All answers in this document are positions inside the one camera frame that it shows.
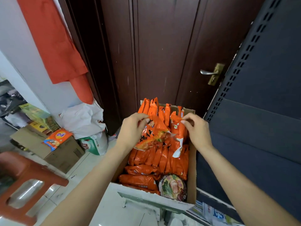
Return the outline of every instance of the brown wooden door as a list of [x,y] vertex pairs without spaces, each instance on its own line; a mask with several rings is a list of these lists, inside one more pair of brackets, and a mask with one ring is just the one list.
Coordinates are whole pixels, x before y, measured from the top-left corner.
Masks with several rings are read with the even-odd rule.
[[203,116],[264,0],[101,0],[122,116],[158,97]]

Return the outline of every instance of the plastic stool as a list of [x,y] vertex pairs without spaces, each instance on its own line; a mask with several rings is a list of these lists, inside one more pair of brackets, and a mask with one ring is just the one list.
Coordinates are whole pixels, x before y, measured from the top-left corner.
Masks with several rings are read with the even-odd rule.
[[[3,152],[0,154],[0,169],[16,181],[0,196],[0,216],[28,226],[37,222],[36,216],[29,217],[26,213],[53,185],[68,185],[68,179],[62,178],[46,166],[40,165],[16,152]],[[44,182],[42,188],[20,209],[8,205],[10,196],[26,181],[37,179]]]

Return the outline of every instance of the person's right hand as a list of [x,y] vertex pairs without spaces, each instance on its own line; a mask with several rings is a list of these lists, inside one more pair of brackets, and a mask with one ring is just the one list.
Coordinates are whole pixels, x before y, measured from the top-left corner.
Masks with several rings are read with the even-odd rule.
[[190,140],[200,153],[213,148],[208,122],[204,121],[198,115],[188,113],[183,117],[181,123],[189,131]]

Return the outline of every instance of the open cardboard box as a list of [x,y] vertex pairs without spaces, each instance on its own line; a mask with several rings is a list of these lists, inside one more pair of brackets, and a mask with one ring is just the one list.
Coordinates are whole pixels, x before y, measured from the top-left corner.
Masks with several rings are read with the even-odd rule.
[[[195,110],[184,109],[184,115],[187,113],[195,113]],[[171,111],[177,111],[177,106],[171,106]],[[152,205],[160,209],[166,209],[175,213],[183,213],[195,205],[197,196],[197,171],[196,171],[196,148],[189,141],[189,164],[188,164],[188,179],[187,179],[187,199],[186,202],[180,202],[172,200],[157,194],[147,193],[143,190],[136,190],[130,187],[123,186],[116,183],[118,181],[118,176],[123,173],[124,167],[128,163],[129,154],[125,157],[122,163],[119,165],[112,181],[110,184],[111,188],[114,188],[121,197],[137,201],[140,203],[145,203]]]

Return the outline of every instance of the door handle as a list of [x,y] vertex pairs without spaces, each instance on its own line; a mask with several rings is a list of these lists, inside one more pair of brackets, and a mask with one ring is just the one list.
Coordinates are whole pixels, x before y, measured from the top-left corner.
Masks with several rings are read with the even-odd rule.
[[217,80],[219,79],[219,76],[221,75],[221,72],[224,69],[224,66],[225,66],[224,64],[217,63],[215,65],[215,68],[214,68],[213,72],[205,71],[205,70],[200,71],[201,74],[203,74],[203,75],[212,75],[209,82],[208,82],[208,85],[215,86]]

